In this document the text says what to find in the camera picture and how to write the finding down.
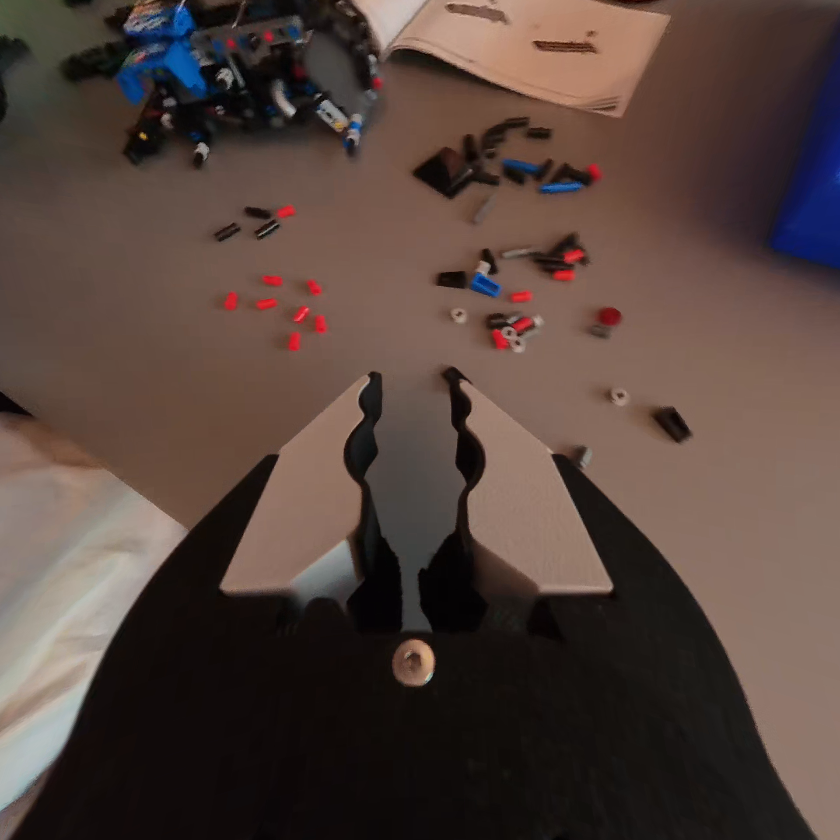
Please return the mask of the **scattered mixed lego pieces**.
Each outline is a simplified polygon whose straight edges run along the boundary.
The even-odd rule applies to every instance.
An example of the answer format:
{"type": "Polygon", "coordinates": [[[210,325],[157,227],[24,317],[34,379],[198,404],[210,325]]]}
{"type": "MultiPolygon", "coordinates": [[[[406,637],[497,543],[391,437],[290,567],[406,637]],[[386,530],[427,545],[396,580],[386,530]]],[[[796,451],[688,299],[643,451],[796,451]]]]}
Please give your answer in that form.
{"type": "Polygon", "coordinates": [[[440,271],[433,276],[433,283],[437,288],[491,302],[495,310],[481,318],[490,346],[524,354],[545,324],[544,316],[532,308],[538,296],[535,286],[526,280],[568,284],[591,261],[581,234],[570,232],[547,247],[484,247],[472,267],[440,271]]]}

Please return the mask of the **partly built lego truck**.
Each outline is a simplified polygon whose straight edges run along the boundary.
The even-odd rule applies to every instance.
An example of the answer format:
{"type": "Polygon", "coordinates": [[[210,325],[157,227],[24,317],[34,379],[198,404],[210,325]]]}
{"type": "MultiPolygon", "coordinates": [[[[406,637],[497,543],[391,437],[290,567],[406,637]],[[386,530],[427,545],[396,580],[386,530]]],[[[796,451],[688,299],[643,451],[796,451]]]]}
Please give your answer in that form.
{"type": "Polygon", "coordinates": [[[70,55],[59,72],[73,82],[115,80],[141,106],[122,148],[133,165],[179,135],[201,169],[223,124],[255,132],[313,119],[352,158],[382,88],[378,44],[354,2],[135,2],[106,24],[119,38],[70,55]],[[315,34],[335,37],[348,53],[350,108],[308,67],[315,34]]]}

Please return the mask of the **pile of black lego pieces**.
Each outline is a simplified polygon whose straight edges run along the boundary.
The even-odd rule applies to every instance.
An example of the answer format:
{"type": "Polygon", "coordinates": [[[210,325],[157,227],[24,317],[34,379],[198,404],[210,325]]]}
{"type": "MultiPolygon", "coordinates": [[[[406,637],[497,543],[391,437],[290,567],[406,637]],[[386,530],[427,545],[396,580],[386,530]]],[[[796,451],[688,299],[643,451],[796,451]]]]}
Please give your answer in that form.
{"type": "Polygon", "coordinates": [[[541,196],[559,196],[579,193],[602,180],[603,169],[595,163],[580,168],[567,162],[555,164],[551,157],[540,162],[500,158],[498,154],[512,133],[534,142],[553,138],[550,128],[533,124],[528,117],[504,119],[480,136],[466,134],[459,149],[441,148],[413,170],[413,178],[448,200],[474,184],[494,192],[503,182],[517,186],[531,183],[541,196]]]}

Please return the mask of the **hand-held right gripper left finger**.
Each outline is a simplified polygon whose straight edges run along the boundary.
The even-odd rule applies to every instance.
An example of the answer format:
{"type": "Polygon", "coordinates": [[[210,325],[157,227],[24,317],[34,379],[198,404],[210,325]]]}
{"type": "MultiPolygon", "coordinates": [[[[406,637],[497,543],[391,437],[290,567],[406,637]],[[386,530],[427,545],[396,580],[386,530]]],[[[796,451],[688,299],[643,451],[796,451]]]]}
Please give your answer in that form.
{"type": "Polygon", "coordinates": [[[378,455],[382,398],[381,373],[363,374],[281,446],[222,593],[279,595],[298,611],[330,599],[362,632],[401,629],[400,563],[366,479],[378,455]]]}

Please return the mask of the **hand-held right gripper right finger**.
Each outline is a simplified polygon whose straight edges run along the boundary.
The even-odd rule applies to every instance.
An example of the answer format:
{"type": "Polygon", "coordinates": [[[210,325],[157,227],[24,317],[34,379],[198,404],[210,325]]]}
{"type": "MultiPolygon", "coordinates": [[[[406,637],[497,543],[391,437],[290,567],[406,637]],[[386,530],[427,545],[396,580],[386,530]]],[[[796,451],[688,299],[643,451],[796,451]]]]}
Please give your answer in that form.
{"type": "Polygon", "coordinates": [[[435,632],[475,632],[497,611],[528,623],[554,597],[614,593],[553,452],[454,366],[442,377],[463,480],[453,531],[418,574],[435,632]]]}

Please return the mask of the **blue plastic bin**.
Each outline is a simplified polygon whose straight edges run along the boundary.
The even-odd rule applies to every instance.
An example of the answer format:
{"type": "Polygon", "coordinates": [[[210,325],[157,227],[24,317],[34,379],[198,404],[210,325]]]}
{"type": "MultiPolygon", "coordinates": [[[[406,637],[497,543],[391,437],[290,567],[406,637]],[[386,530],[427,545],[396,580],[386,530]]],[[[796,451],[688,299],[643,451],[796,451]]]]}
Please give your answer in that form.
{"type": "Polygon", "coordinates": [[[773,221],[769,245],[789,257],[839,268],[838,35],[773,221]]]}

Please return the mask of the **black angled lego piece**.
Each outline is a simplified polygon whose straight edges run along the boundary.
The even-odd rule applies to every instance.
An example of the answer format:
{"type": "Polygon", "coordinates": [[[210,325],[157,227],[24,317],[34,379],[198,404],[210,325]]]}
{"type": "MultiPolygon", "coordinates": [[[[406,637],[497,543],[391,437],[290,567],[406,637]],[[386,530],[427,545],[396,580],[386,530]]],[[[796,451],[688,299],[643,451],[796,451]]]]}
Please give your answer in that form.
{"type": "Polygon", "coordinates": [[[693,432],[687,421],[674,406],[656,408],[652,412],[652,418],[675,443],[683,444],[693,437],[693,432]]]}

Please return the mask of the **cluster of red lego pins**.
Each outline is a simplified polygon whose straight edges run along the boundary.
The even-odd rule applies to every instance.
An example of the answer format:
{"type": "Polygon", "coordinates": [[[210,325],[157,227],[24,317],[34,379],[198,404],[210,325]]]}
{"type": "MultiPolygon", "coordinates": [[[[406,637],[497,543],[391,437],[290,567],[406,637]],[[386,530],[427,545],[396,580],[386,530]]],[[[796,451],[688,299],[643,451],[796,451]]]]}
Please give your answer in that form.
{"type": "Polygon", "coordinates": [[[247,288],[221,292],[217,306],[221,312],[276,316],[280,348],[296,354],[306,342],[306,335],[324,335],[329,331],[323,297],[324,285],[316,277],[296,280],[278,273],[263,273],[247,288]]]}

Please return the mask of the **lego instruction booklet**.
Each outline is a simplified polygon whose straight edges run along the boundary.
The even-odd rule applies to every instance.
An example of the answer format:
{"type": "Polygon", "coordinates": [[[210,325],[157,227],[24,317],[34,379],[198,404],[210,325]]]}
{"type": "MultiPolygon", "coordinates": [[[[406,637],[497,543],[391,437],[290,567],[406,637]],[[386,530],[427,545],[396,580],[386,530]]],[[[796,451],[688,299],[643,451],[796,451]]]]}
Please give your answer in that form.
{"type": "Polygon", "coordinates": [[[525,97],[621,118],[670,16],[596,1],[355,1],[383,57],[410,50],[525,97]]]}

